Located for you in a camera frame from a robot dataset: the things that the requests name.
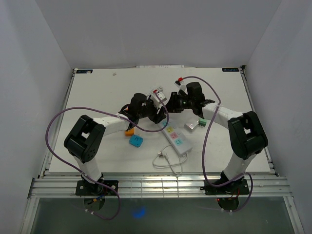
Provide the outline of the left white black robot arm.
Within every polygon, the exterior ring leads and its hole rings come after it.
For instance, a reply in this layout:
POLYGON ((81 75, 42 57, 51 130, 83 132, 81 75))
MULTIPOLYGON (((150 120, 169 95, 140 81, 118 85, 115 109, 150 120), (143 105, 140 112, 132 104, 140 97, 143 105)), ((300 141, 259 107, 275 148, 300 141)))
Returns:
POLYGON ((168 119, 164 101, 165 95, 155 90, 149 96, 136 93, 129 104, 124 105, 114 116, 91 118, 82 115, 64 141, 64 147, 77 161, 82 178, 87 181, 86 188, 98 195, 103 190, 102 173, 99 171, 95 156, 104 136, 134 128, 142 118, 158 124, 168 119))

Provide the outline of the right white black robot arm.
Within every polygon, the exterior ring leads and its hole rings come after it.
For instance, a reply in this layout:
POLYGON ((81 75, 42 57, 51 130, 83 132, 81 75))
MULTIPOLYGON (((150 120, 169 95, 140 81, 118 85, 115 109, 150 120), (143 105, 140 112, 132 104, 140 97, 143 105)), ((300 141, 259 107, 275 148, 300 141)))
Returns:
POLYGON ((217 123, 229 131, 230 144, 233 151, 226 168, 221 172, 220 179, 214 183, 206 181, 213 188, 221 188, 231 194, 238 188, 240 180, 255 156, 268 146, 268 139, 254 111, 246 113, 234 111, 223 107, 221 101, 215 102, 206 99, 199 82, 191 82, 182 88, 183 79, 175 81, 179 87, 178 92, 172 92, 166 104, 169 113, 181 113, 186 109, 210 123, 217 123))

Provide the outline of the green plug adapter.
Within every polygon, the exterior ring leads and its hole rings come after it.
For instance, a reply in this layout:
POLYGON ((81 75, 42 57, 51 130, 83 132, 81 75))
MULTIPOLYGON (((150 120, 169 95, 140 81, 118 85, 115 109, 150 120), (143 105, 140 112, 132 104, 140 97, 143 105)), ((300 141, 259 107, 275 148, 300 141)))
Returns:
POLYGON ((207 125, 207 120, 206 120, 206 119, 203 119, 203 118, 200 118, 200 119, 198 120, 198 125, 199 125, 200 127, 205 127, 205 126, 207 125))

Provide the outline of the pink plug adapter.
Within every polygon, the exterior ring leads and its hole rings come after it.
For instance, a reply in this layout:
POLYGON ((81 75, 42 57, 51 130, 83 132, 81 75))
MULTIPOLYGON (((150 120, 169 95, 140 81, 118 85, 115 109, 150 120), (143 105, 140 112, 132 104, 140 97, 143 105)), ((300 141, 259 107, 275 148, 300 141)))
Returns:
POLYGON ((197 127, 198 127, 198 120, 195 118, 188 119, 184 124, 184 128, 189 132, 193 132, 197 127))

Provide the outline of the white pastel power strip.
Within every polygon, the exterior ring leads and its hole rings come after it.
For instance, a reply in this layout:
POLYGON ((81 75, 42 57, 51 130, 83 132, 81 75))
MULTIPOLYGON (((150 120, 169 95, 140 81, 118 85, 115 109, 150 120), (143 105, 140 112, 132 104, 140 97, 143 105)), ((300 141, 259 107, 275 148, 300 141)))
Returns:
POLYGON ((162 133, 179 156, 183 156, 192 150, 193 145, 185 137, 175 119, 169 119, 169 122, 162 130, 162 133))

